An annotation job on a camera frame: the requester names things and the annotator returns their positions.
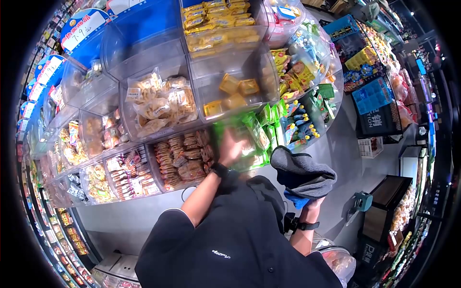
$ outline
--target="blue cloth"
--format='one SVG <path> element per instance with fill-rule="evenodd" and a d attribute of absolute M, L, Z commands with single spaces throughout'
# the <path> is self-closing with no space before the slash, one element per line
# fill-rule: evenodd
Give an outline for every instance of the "blue cloth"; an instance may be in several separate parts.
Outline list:
<path fill-rule="evenodd" d="M 284 191 L 284 196 L 286 199 L 290 200 L 291 202 L 293 202 L 293 204 L 295 205 L 295 208 L 296 209 L 301 209 L 303 208 L 308 202 L 310 199 L 308 198 L 301 198 L 299 196 L 296 196 L 292 193 L 290 193 L 289 191 L 285 190 Z"/>

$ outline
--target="hand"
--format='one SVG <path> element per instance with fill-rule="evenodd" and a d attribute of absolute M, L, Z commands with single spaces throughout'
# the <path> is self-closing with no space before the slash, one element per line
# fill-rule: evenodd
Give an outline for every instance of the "hand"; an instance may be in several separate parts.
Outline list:
<path fill-rule="evenodd" d="M 236 142 L 231 135 L 229 128 L 224 130 L 224 137 L 219 148 L 219 163 L 229 168 L 242 153 L 243 146 L 245 146 L 246 140 Z"/>

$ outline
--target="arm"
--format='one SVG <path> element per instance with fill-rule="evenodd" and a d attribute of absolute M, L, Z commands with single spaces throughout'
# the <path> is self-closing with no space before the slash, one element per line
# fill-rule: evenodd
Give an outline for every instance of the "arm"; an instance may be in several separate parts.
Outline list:
<path fill-rule="evenodd" d="M 320 204 L 322 204 L 324 198 L 313 201 L 309 205 L 304 206 L 301 215 L 299 216 L 299 223 L 315 223 L 320 213 Z M 312 238 L 314 236 L 314 230 L 300 230 L 291 235 L 290 243 L 304 256 L 307 256 L 311 252 Z"/>
<path fill-rule="evenodd" d="M 219 149 L 219 163 L 229 168 L 239 158 L 244 144 L 244 141 L 235 142 L 231 132 L 226 129 Z M 208 174 L 181 206 L 181 210 L 186 213 L 194 227 L 198 226 L 210 208 L 220 183 L 221 178 L 218 175 L 214 172 Z"/>

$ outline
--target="white basket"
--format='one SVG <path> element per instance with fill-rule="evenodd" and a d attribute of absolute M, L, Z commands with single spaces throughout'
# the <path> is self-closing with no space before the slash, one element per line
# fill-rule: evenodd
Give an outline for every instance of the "white basket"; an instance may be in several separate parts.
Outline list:
<path fill-rule="evenodd" d="M 376 139 L 377 149 L 372 151 L 372 140 Z M 383 150 L 383 138 L 382 137 L 373 137 L 368 139 L 358 139 L 360 156 L 362 158 L 373 159 Z"/>

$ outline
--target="person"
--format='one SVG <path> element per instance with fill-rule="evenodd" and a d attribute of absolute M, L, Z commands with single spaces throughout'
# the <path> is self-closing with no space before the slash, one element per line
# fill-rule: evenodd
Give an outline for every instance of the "person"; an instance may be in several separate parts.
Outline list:
<path fill-rule="evenodd" d="M 226 129 L 214 171 L 181 209 L 159 216 L 135 267 L 143 288 L 342 287 L 320 252 L 311 253 L 313 230 L 286 239 L 282 197 L 267 178 L 242 181 L 222 169 L 244 145 Z M 323 199 L 304 206 L 300 223 L 317 221 Z"/>

